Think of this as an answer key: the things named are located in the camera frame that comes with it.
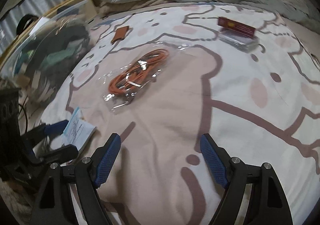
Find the clear plastic container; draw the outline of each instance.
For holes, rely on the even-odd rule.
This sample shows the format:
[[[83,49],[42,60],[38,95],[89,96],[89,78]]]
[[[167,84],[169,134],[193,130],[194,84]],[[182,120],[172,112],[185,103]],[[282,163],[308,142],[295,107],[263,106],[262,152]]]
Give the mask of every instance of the clear plastic container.
[[[258,43],[259,38],[256,36],[250,37],[237,31],[222,28],[219,33],[219,39],[225,43],[228,43],[241,51],[249,51],[254,49]]]
[[[64,80],[90,51],[90,35],[80,2],[62,10],[28,36],[4,64],[0,76],[21,87],[29,100],[51,102]]]

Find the bedsheet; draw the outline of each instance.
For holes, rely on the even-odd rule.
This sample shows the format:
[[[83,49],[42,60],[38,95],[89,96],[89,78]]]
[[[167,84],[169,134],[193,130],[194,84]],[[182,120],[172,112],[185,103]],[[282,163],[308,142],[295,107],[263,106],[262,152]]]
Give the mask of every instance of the bedsheet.
[[[259,46],[248,53],[218,39],[217,18],[257,28]],[[111,45],[118,27],[130,26]],[[122,148],[98,194],[117,224],[208,224],[221,196],[199,150],[210,133],[218,146],[247,164],[269,162],[300,225],[320,196],[320,72],[279,14],[236,5],[172,4],[150,8],[92,28],[98,42],[44,110],[42,122],[68,118],[79,106],[97,126],[80,159],[111,133]],[[125,65],[131,52],[152,41],[193,44],[118,114],[110,112],[99,78]],[[73,200],[80,224],[85,224]],[[238,217],[243,221],[246,194]]]

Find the instruction manual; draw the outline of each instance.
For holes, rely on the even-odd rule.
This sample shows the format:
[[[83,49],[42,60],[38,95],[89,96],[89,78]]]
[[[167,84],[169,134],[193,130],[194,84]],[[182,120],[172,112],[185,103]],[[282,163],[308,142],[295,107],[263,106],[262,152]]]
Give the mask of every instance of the instruction manual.
[[[80,155],[95,130],[95,126],[84,121],[81,110],[77,107],[63,131],[63,144],[76,146]]]

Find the blue gripper pad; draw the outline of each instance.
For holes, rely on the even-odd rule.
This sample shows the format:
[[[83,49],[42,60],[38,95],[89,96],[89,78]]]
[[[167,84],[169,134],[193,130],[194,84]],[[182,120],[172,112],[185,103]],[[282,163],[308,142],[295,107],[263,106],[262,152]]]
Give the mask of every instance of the blue gripper pad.
[[[44,134],[46,136],[60,135],[63,133],[68,123],[68,120],[63,120],[52,125],[46,125],[46,127],[44,128]]]
[[[96,188],[99,188],[103,183],[107,181],[111,168],[120,151],[120,147],[121,138],[119,135],[116,135],[97,167],[97,176],[94,180],[94,185],[96,186]]]
[[[228,185],[226,168],[205,135],[202,135],[200,138],[200,149],[216,183],[220,184],[223,188],[226,188]]]

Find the clear plastic bag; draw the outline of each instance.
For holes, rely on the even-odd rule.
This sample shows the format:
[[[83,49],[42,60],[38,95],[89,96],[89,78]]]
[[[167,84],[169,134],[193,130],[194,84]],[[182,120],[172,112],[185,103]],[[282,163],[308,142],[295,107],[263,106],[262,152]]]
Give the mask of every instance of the clear plastic bag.
[[[252,50],[259,43],[259,39],[256,36],[250,37],[228,28],[222,28],[219,33],[219,39],[241,51]]]
[[[173,44],[156,42],[137,48],[138,56],[118,69],[110,71],[99,78],[105,86],[104,101],[109,110],[118,112],[120,108],[129,105],[141,94],[141,90],[156,82],[171,62],[179,56],[189,44]]]

